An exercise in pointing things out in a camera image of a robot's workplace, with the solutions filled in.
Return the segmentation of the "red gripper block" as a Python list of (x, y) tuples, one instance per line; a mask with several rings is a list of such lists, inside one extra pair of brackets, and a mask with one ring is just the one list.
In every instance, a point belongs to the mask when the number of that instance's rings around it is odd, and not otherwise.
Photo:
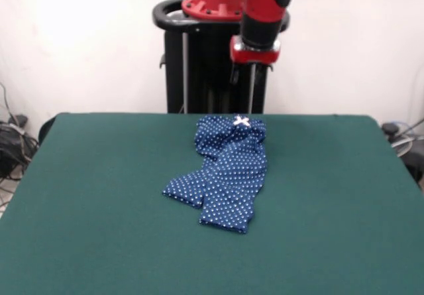
[(271, 65), (280, 55), (281, 43), (276, 39), (271, 48), (264, 50), (248, 46), (242, 41), (241, 36), (234, 35), (230, 40), (230, 57), (234, 62), (231, 69), (231, 84), (239, 80), (239, 64), (259, 63)]

